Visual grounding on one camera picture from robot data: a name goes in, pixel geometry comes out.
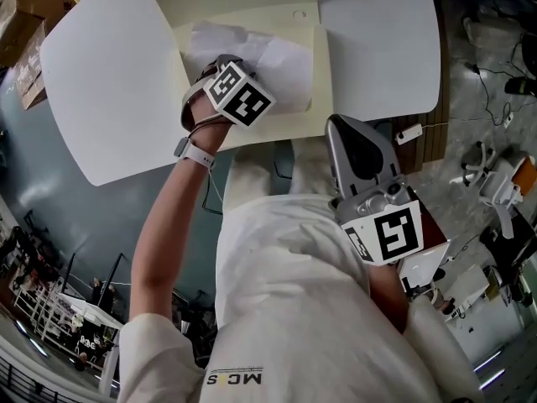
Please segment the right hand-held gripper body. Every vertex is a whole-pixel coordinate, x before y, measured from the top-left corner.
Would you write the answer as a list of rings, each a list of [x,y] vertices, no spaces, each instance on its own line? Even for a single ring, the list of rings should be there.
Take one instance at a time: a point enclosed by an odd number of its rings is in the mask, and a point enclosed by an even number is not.
[[[409,186],[391,142],[370,125],[339,114],[326,122],[336,220],[359,259],[394,264],[405,289],[429,285],[449,243]]]

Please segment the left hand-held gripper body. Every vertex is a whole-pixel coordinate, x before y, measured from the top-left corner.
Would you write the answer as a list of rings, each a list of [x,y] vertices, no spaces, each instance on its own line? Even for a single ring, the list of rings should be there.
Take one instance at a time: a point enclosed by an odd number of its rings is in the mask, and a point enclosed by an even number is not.
[[[208,97],[217,117],[243,128],[255,124],[276,103],[258,83],[255,70],[235,55],[217,56],[185,93],[180,115],[182,128],[195,127],[190,103],[201,93]]]

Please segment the person's left hand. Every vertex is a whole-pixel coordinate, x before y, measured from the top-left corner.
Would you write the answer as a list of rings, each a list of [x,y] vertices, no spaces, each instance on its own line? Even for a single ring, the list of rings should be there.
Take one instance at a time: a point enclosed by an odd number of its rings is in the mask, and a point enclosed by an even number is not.
[[[190,110],[195,123],[190,138],[195,146],[214,155],[222,146],[232,122],[223,116],[216,117],[216,111],[203,91],[190,101]]]

